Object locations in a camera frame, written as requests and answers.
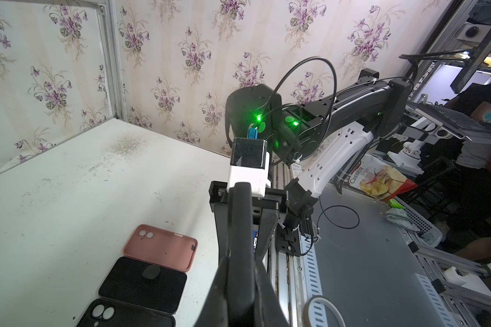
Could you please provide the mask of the snack chip bag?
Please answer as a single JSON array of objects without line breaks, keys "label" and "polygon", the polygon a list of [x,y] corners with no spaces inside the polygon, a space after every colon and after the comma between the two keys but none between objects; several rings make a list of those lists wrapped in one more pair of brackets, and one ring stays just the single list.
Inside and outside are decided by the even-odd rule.
[{"label": "snack chip bag", "polygon": [[384,202],[417,187],[416,183],[399,170],[368,154],[361,158],[360,163],[349,176],[347,183],[350,187]]}]

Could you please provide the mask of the green grey cloth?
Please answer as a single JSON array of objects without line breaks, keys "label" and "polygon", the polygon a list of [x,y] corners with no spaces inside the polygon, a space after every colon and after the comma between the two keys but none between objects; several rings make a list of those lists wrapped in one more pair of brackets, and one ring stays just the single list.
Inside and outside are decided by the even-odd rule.
[{"label": "green grey cloth", "polygon": [[420,232],[421,230],[408,218],[406,211],[401,208],[390,208],[384,218],[394,226],[398,226],[410,232]]}]

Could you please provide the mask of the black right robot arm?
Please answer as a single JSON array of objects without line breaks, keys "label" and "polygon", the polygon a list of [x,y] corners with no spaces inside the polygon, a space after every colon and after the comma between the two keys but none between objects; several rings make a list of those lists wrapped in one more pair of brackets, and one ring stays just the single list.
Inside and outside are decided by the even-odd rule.
[{"label": "black right robot arm", "polygon": [[310,158],[327,137],[337,135],[322,150],[316,168],[285,186],[279,208],[286,214],[284,226],[293,230],[311,217],[325,184],[360,161],[372,141],[394,134],[412,88],[405,77],[381,79],[371,69],[363,69],[351,87],[306,104],[283,105],[265,84],[244,87],[226,101],[225,131],[234,134],[228,142],[236,151],[239,138],[257,129],[256,143],[266,151],[263,169],[272,154],[291,165]]}]

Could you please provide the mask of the black keyboard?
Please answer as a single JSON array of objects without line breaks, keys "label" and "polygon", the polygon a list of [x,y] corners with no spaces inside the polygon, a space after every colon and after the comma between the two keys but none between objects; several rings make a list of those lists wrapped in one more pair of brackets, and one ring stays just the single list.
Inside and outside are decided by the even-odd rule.
[{"label": "black keyboard", "polygon": [[447,134],[472,143],[491,144],[491,123],[476,121],[455,110],[409,102],[408,107]]}]

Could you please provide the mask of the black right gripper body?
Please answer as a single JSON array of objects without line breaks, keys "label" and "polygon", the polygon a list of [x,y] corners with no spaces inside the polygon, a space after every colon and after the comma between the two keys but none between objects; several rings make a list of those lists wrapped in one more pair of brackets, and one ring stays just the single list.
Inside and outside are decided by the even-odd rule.
[{"label": "black right gripper body", "polygon": [[[220,258],[226,256],[230,239],[231,222],[228,217],[228,208],[231,204],[231,197],[226,186],[227,183],[225,182],[213,181],[209,187],[209,204],[215,217],[218,256]],[[288,195],[280,189],[267,189],[266,197],[253,197],[251,203],[252,231],[259,231],[255,256],[262,258],[266,255],[271,240],[275,239],[276,227],[281,225],[279,219],[286,218],[289,214]],[[281,226],[290,228],[287,223]]]}]

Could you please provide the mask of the blue black box cutter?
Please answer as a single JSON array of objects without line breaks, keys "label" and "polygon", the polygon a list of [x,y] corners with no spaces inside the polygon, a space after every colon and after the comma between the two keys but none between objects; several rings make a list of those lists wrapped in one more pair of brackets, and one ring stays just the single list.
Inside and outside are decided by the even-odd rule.
[{"label": "blue black box cutter", "polygon": [[257,244],[258,244],[259,231],[253,230],[253,250],[256,252]]}]

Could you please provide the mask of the pink-cased phone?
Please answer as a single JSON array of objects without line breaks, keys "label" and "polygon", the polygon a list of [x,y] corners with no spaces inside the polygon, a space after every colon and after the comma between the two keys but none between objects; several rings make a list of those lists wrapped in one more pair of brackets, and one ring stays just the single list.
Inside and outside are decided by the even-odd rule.
[{"label": "pink-cased phone", "polygon": [[229,326],[266,326],[272,291],[261,262],[253,250],[252,189],[239,182],[229,189],[227,274],[224,299]]},{"label": "pink-cased phone", "polygon": [[198,248],[195,238],[141,224],[126,243],[123,254],[180,272],[188,272]]}]

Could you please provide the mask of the purple smartphone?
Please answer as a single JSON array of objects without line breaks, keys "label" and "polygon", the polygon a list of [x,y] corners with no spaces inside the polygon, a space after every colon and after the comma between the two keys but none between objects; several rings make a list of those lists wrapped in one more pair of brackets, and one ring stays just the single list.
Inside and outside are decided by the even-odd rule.
[{"label": "purple smartphone", "polygon": [[98,294],[103,298],[173,315],[178,310],[187,279],[184,272],[120,257]]}]

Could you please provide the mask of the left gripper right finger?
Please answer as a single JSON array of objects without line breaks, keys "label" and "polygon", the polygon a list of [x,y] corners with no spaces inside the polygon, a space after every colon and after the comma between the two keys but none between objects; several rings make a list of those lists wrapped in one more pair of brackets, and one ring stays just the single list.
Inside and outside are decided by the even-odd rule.
[{"label": "left gripper right finger", "polygon": [[255,288],[254,326],[288,326],[262,262],[255,262]]}]

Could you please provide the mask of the black phone case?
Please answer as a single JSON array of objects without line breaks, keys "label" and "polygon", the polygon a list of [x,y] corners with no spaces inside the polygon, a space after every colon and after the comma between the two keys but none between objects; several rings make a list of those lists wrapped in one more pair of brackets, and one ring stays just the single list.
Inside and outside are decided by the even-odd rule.
[{"label": "black phone case", "polygon": [[78,327],[172,327],[176,326],[173,316],[151,311],[142,307],[106,299],[95,299],[77,323]]}]

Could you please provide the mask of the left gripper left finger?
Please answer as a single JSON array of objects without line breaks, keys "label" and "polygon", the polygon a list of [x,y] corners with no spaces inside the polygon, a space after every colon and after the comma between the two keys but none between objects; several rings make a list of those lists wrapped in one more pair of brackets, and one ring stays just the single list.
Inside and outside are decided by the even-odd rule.
[{"label": "left gripper left finger", "polygon": [[228,268],[229,259],[223,257],[219,262],[218,270],[195,327],[224,327],[229,325],[226,299]]}]

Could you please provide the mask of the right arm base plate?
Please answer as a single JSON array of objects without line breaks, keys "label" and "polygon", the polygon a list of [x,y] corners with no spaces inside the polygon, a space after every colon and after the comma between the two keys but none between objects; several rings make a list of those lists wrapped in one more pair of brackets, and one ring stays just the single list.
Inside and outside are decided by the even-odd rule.
[{"label": "right arm base plate", "polygon": [[300,229],[290,229],[277,225],[275,231],[275,248],[277,252],[288,256],[303,257],[310,253],[315,237],[302,234]]}]

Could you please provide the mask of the person in black shirt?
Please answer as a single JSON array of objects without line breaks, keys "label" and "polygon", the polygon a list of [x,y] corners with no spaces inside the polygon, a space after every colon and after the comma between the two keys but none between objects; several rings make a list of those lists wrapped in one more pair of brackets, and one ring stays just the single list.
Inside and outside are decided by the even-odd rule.
[{"label": "person in black shirt", "polygon": [[[470,87],[445,107],[483,122],[491,111],[491,84]],[[447,228],[451,232],[472,230],[481,234],[482,223],[491,216],[491,144],[465,142],[456,167],[460,171],[459,206],[447,218]]]}]

